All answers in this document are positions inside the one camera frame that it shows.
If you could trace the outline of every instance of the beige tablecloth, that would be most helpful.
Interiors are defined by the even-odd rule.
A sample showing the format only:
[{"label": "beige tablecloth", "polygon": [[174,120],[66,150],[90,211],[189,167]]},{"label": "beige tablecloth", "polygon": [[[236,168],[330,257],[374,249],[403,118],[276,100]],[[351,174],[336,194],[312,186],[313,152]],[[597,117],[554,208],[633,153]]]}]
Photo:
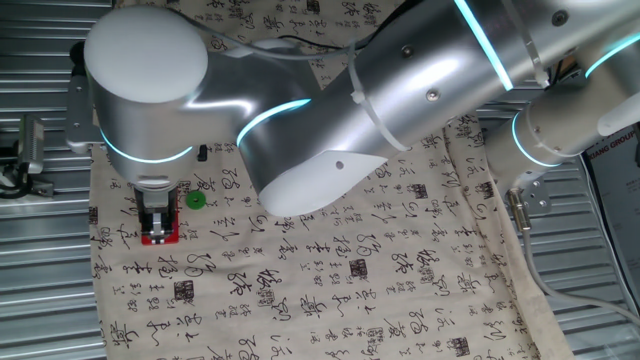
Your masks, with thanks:
[{"label": "beige tablecloth", "polygon": [[[382,1],[171,3],[246,41],[298,33],[337,45],[393,10]],[[343,61],[313,62],[319,81]],[[131,186],[105,152],[94,148],[93,160],[91,254],[110,359],[573,357],[528,274],[475,115],[293,218],[260,206],[231,140],[210,144],[208,161],[179,185],[177,245],[141,245]],[[203,209],[184,205],[192,190],[206,195]]]}]

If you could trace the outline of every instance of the metal bracket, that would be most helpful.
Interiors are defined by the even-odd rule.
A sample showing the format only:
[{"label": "metal bracket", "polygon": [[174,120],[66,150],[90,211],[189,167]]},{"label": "metal bracket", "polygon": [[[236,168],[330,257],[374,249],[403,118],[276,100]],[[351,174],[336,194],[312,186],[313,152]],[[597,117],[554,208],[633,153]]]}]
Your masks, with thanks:
[{"label": "metal bracket", "polygon": [[540,59],[540,54],[538,53],[538,49],[536,48],[536,45],[533,42],[533,38],[529,33],[529,29],[524,24],[524,21],[520,17],[520,14],[518,14],[518,10],[516,10],[516,7],[513,5],[512,0],[502,0],[502,4],[504,5],[504,8],[507,10],[507,14],[509,14],[509,17],[511,17],[511,21],[513,22],[513,25],[516,27],[516,29],[520,33],[520,37],[524,42],[524,46],[527,49],[527,53],[531,58],[531,63],[533,64],[533,70],[535,72],[536,82],[542,88],[548,87],[550,85],[549,75],[547,75],[547,72],[544,70],[544,67],[542,66],[542,60]]},{"label": "metal bracket", "polygon": [[93,124],[93,105],[86,76],[76,75],[69,81],[67,95],[67,144],[76,154],[84,154],[91,144],[104,143],[100,129]]},{"label": "metal bracket", "polygon": [[551,212],[549,192],[542,179],[534,181],[522,192],[524,205],[529,215],[545,215]]},{"label": "metal bracket", "polygon": [[49,181],[41,181],[41,180],[33,180],[33,189],[31,189],[31,194],[44,196],[44,197],[53,197],[53,183]]}]

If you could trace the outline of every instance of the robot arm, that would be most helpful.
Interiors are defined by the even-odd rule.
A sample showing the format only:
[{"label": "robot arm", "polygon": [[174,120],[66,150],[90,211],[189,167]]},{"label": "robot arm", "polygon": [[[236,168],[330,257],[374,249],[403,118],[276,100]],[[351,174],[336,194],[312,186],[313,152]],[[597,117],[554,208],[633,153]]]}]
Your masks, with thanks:
[{"label": "robot arm", "polygon": [[640,120],[640,23],[622,25],[575,53],[585,78],[549,89],[487,138],[502,194],[524,188],[602,136]]},{"label": "robot arm", "polygon": [[[207,54],[195,30],[167,10],[132,7],[101,19],[84,51],[92,98],[113,166],[140,193],[141,212],[151,214],[141,217],[143,228],[152,229],[148,235],[162,240],[172,231],[170,193],[196,161],[199,144],[235,141],[267,211],[311,212],[450,118],[527,78],[537,75],[543,83],[539,70],[576,49],[579,58],[584,53],[585,65],[596,64],[603,44],[625,39],[622,34],[637,29],[629,24],[640,16],[635,0],[414,3],[376,33],[357,59],[351,56],[348,69],[323,91],[306,62],[244,49]],[[298,52],[279,41],[255,45],[280,54]],[[582,52],[583,47],[594,50]],[[600,66],[591,79],[606,68]],[[594,81],[589,99],[606,84]],[[635,95],[632,88],[625,91]],[[544,98],[555,99],[553,93]],[[620,96],[603,111],[623,103]],[[557,106],[549,100],[540,107]],[[525,123],[516,120],[521,129]],[[539,154],[526,148],[525,140],[524,150],[509,145],[514,137],[501,134],[506,135],[496,135],[495,143],[508,152],[492,150],[489,139],[488,157],[499,184],[511,187],[537,165],[533,156]],[[582,150],[589,136],[561,151]],[[533,156],[521,155],[526,151]],[[520,167],[504,170],[509,159]],[[322,190],[308,191],[310,184]],[[149,221],[164,225],[154,231],[144,223]]]}]

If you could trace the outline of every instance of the green cap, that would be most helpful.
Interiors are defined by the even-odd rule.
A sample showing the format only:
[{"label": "green cap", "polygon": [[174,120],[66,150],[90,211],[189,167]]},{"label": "green cap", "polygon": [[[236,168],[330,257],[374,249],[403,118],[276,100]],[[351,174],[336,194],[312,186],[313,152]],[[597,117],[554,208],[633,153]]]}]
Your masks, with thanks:
[{"label": "green cap", "polygon": [[191,210],[200,210],[207,202],[207,197],[200,191],[192,191],[187,194],[187,206]]}]

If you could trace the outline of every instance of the fabric cloth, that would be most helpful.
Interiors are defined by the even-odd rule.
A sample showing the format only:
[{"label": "fabric cloth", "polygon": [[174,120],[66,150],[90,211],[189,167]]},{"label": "fabric cloth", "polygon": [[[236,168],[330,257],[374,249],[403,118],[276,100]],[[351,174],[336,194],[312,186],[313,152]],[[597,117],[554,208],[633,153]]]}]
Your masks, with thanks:
[{"label": "fabric cloth", "polygon": [[[297,33],[338,46],[396,5],[170,3],[244,41]],[[343,61],[312,62],[319,81]],[[131,185],[93,149],[92,271],[109,359],[573,358],[527,271],[475,115],[293,218],[260,206],[232,140],[209,151],[179,184],[180,242],[143,246]],[[193,190],[206,195],[200,210],[185,205]]]}]

